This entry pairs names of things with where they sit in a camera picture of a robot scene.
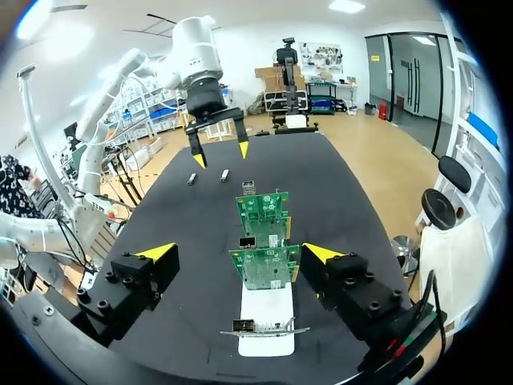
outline desk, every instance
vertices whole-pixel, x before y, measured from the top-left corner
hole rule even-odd
[[[291,244],[307,241],[360,253],[377,279],[406,292],[386,232],[356,177],[331,143],[314,133],[252,137],[245,160],[235,140],[205,144],[204,152],[206,170],[189,148],[178,153],[112,248],[108,259],[176,242],[181,270],[155,311],[144,312],[111,349],[195,379],[333,385],[356,374],[366,344],[335,313],[323,310],[301,274],[293,285],[296,327],[311,330],[296,336],[293,355],[241,357],[237,338],[219,333],[231,330],[232,320],[240,316],[242,282],[228,250],[236,249],[242,236],[235,197],[242,195],[244,180],[254,180],[257,193],[289,192]],[[220,183],[226,168],[228,180]],[[193,172],[196,183],[188,186]]]

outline small metal part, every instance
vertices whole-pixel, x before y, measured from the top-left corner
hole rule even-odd
[[[192,186],[196,180],[196,177],[197,177],[198,174],[196,174],[195,172],[191,175],[191,177],[189,178],[189,180],[187,181],[187,184],[189,186]]]
[[[255,331],[254,319],[234,319],[232,331]]]
[[[101,313],[105,314],[111,308],[111,304],[109,303],[109,301],[107,299],[102,299],[101,301],[98,301],[98,303],[96,304],[96,307],[98,307],[98,310]]]
[[[347,277],[345,279],[344,283],[346,286],[351,287],[352,285],[354,285],[356,283],[356,280],[352,277]]]
[[[378,311],[380,308],[381,308],[381,306],[379,305],[379,302],[378,302],[378,301],[372,301],[372,302],[369,304],[369,310],[370,310],[371,312],[376,312],[376,311]]]
[[[402,298],[402,292],[401,290],[394,290],[392,293],[392,300],[393,301],[399,301]]]
[[[225,169],[223,173],[221,174],[221,182],[224,183],[226,179],[228,178],[228,173],[230,172],[229,169]]]
[[[239,238],[239,249],[255,249],[257,240],[255,237]]]
[[[134,278],[132,278],[132,277],[128,277],[128,278],[123,279],[123,284],[126,287],[130,287],[133,283],[134,283]]]
[[[91,297],[89,297],[89,293],[83,287],[77,289],[77,297],[83,303],[88,303],[91,301]]]
[[[54,315],[55,309],[52,306],[46,306],[44,308],[44,313],[47,317],[51,317]]]
[[[113,271],[107,271],[105,273],[105,279],[107,279],[110,283],[114,283],[116,281],[114,272]]]
[[[32,316],[32,325],[34,325],[34,326],[41,325],[41,319],[37,315]]]
[[[256,195],[257,188],[255,187],[255,181],[247,180],[245,182],[242,182],[242,191],[245,196],[246,195]]]

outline circuit board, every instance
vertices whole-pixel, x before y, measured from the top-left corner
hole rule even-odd
[[[299,245],[232,250],[229,253],[248,290],[282,289],[287,282],[296,281]]]
[[[240,221],[246,237],[256,238],[256,247],[283,247],[290,238],[289,212],[283,211],[288,192],[237,197]]]

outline black table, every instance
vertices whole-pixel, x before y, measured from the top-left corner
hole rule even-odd
[[[240,317],[241,281],[228,256],[243,235],[235,197],[244,180],[256,193],[289,192],[291,244],[310,242],[369,259],[391,289],[406,292],[401,270],[378,215],[345,161],[322,135],[262,136],[242,160],[235,140],[204,145],[202,170],[183,149],[134,211],[111,255],[176,242],[181,271],[153,312],[144,312],[113,351],[160,371],[227,382],[284,381],[334,384],[356,374],[368,351],[333,312],[324,311],[306,280],[293,285],[295,353],[245,358],[231,330]],[[226,183],[222,171],[229,168]],[[198,177],[187,185],[191,173]]]

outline trash can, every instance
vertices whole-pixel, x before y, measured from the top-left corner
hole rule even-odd
[[[376,104],[366,103],[366,115],[374,115],[376,113]]]

